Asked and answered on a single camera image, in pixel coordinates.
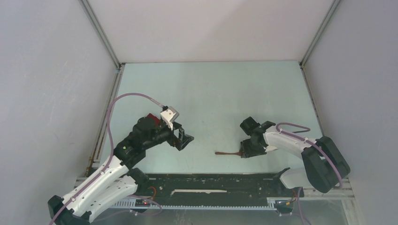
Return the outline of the brown wooden fork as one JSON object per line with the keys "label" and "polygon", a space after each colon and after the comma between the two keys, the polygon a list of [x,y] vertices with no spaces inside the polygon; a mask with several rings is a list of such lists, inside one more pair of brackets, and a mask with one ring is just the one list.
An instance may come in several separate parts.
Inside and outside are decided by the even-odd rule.
{"label": "brown wooden fork", "polygon": [[239,157],[241,157],[243,155],[242,152],[229,153],[229,152],[219,152],[219,151],[215,152],[215,154],[216,155],[236,155]]}

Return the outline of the red cloth napkin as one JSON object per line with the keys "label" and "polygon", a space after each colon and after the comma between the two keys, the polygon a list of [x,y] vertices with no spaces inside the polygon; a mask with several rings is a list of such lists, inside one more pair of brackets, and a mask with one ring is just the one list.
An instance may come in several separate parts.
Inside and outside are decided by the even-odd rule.
{"label": "red cloth napkin", "polygon": [[151,114],[151,113],[149,113],[146,116],[146,118],[151,119],[154,122],[154,125],[156,127],[159,127],[161,125],[161,120],[158,117],[156,117],[155,115]]}

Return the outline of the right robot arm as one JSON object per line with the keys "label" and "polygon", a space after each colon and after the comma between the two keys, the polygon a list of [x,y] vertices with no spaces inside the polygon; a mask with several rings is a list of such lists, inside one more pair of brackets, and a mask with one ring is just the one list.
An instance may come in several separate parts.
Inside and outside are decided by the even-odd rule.
{"label": "right robot arm", "polygon": [[275,124],[271,121],[256,122],[248,117],[240,128],[248,136],[241,141],[239,154],[242,158],[266,155],[272,151],[284,150],[302,160],[303,167],[286,169],[277,176],[273,190],[279,196],[287,195],[292,188],[311,186],[321,193],[341,188],[351,168],[334,141],[327,136],[308,138],[300,133],[310,128],[297,125],[298,131],[283,128],[291,123]]}

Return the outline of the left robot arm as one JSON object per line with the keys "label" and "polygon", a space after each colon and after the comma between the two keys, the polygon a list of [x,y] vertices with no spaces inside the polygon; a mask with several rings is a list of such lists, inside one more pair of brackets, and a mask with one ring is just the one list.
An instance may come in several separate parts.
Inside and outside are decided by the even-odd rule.
{"label": "left robot arm", "polygon": [[182,150],[194,140],[181,124],[172,125],[169,128],[152,114],[140,118],[103,165],[68,194],[55,195],[48,201],[50,223],[89,225],[121,199],[134,193],[145,194],[148,177],[135,166],[146,156],[146,150],[164,142]]}

